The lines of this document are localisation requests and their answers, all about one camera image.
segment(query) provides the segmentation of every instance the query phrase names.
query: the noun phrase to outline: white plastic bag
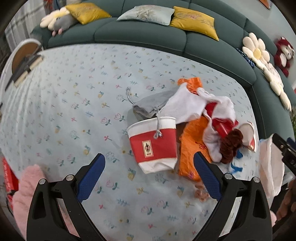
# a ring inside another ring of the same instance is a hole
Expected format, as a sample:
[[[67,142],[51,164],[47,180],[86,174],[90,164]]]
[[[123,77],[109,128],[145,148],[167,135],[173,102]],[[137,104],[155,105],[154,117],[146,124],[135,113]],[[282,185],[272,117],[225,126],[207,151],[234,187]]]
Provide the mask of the white plastic bag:
[[[281,191],[285,166],[282,162],[281,151],[272,142],[271,135],[268,139],[260,141],[260,180],[265,191],[268,204]]]

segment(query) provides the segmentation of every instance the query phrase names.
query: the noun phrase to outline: green sofa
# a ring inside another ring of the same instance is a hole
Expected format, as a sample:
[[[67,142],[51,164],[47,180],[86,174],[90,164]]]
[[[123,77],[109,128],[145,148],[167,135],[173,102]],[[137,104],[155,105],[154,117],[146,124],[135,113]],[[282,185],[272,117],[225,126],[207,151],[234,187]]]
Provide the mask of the green sofa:
[[[262,71],[253,68],[237,52],[242,48],[242,39],[253,32],[261,38],[269,51],[273,64],[276,46],[268,36],[244,15],[220,0],[86,0],[93,2],[112,15],[86,25],[77,24],[62,35],[52,37],[48,29],[35,27],[32,35],[42,38],[44,48],[53,48],[82,43],[113,43],[153,48],[195,60],[234,78],[245,89],[250,99],[260,138],[278,133],[284,139],[294,132],[289,113],[278,96],[271,90]],[[203,12],[215,18],[219,41],[203,34],[183,31],[171,26],[162,26],[140,21],[116,21],[124,12],[138,5],[153,4],[164,7],[179,6]],[[289,81],[277,69],[284,83],[292,106],[296,95]]]

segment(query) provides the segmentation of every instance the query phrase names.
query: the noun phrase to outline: drawstring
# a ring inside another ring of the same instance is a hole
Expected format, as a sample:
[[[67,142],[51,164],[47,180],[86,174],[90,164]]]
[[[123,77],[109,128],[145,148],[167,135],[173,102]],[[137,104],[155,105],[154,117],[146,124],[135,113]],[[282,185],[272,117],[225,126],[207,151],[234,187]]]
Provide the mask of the drawstring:
[[[135,102],[132,102],[131,99],[130,99],[130,96],[129,96],[129,90],[130,90],[130,89],[131,89],[131,88],[130,88],[129,86],[126,88],[126,95],[128,96],[128,100],[129,100],[129,102],[132,103],[132,104],[135,104]]]
[[[155,132],[153,138],[154,138],[154,139],[157,139],[158,137],[162,137],[163,135],[162,135],[162,133],[161,133],[160,130],[159,130],[159,122],[160,122],[160,117],[159,117],[159,115],[160,115],[160,111],[159,111],[159,109],[157,109],[156,107],[154,107],[154,110],[157,111],[157,113],[156,113],[156,117],[157,117],[157,127],[156,127],[156,132]]]

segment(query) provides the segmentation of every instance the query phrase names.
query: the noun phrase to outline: table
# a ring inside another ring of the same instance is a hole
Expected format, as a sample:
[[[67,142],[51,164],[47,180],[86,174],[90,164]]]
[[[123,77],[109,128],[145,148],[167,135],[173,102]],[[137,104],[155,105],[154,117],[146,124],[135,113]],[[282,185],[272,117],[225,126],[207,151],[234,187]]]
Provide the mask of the table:
[[[239,122],[255,119],[244,89],[203,64],[165,52],[109,44],[72,45],[42,52],[44,61],[19,86],[7,90],[0,148],[19,178],[29,165],[48,180],[75,174],[97,153],[106,168],[83,206],[107,240],[190,241],[216,205],[194,198],[194,183],[174,171],[144,174],[134,160],[126,129],[137,120],[136,102],[176,87],[179,78],[200,77],[204,89],[230,97]],[[258,152],[241,150],[223,172],[258,176]],[[242,167],[238,172],[235,167]],[[222,232],[237,213],[236,201]]]

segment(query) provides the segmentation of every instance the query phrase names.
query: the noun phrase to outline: white flower pillow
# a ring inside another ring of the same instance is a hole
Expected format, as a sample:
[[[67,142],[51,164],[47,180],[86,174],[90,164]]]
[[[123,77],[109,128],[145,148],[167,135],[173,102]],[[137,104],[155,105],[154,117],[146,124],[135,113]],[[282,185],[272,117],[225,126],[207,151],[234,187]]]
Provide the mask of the white flower pillow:
[[[158,23],[168,26],[174,9],[156,5],[135,6],[133,9],[122,14],[120,20],[139,20],[143,22]]]

